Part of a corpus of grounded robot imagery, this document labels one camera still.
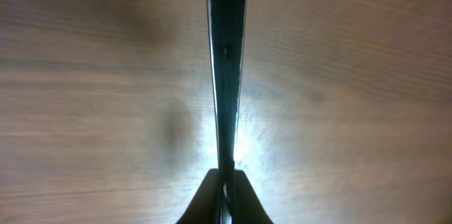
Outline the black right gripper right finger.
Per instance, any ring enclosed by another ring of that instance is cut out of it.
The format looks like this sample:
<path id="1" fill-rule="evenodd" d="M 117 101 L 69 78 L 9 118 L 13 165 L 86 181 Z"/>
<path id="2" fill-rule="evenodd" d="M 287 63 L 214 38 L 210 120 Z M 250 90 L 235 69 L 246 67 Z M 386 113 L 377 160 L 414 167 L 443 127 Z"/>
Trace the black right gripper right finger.
<path id="1" fill-rule="evenodd" d="M 232 181 L 232 223 L 273 224 L 242 170 L 235 170 Z"/>

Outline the steel fork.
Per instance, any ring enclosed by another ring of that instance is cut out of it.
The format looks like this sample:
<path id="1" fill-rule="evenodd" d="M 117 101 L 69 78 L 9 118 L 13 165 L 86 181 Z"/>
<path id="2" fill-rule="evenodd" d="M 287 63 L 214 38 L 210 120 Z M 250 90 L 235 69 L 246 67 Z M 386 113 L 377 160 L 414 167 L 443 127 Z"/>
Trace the steel fork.
<path id="1" fill-rule="evenodd" d="M 216 222 L 231 223 L 246 0 L 207 0 L 207 8 L 220 172 Z"/>

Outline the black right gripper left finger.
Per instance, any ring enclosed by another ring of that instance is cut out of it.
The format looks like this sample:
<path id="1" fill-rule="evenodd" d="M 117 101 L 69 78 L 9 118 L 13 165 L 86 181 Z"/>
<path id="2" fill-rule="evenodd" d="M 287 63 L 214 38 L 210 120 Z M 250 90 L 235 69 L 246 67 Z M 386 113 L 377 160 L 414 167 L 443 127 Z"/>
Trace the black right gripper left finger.
<path id="1" fill-rule="evenodd" d="M 210 169 L 176 224 L 221 224 L 222 187 L 218 169 Z"/>

